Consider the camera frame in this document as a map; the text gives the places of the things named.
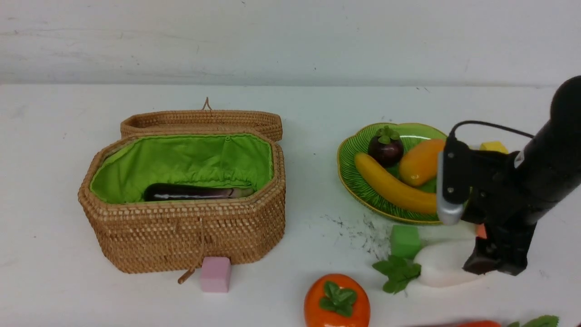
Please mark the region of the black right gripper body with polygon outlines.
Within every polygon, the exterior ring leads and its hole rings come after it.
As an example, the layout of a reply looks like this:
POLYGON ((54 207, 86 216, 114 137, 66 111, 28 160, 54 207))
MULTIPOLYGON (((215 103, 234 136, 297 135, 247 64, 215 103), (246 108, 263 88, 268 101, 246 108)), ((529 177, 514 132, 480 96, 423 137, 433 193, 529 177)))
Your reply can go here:
POLYGON ((535 226, 540 220, 540 156, 535 148, 503 154, 461 150, 461 220, 496 226, 535 226))

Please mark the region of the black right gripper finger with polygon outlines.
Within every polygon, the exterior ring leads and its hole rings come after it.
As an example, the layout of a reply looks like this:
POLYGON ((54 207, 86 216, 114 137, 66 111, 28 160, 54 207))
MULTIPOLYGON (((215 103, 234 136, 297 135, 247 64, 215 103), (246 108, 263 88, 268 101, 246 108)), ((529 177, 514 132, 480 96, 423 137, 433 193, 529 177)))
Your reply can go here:
POLYGON ((475 275, 498 271, 516 277, 528 266, 528 252, 535 234, 536 221, 487 221, 486 237, 475 237, 473 250, 462 269, 475 275))

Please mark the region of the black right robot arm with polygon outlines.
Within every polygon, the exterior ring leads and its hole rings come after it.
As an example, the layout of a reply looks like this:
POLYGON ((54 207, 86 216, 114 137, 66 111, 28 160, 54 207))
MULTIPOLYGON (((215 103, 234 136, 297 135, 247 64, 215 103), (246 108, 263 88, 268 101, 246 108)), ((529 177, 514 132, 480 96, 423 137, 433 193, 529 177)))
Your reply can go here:
POLYGON ((485 226, 463 270, 516 276, 527 268, 537 222, 580 185, 581 79, 558 87, 550 118, 510 154, 471 153, 471 195, 463 220, 485 226))

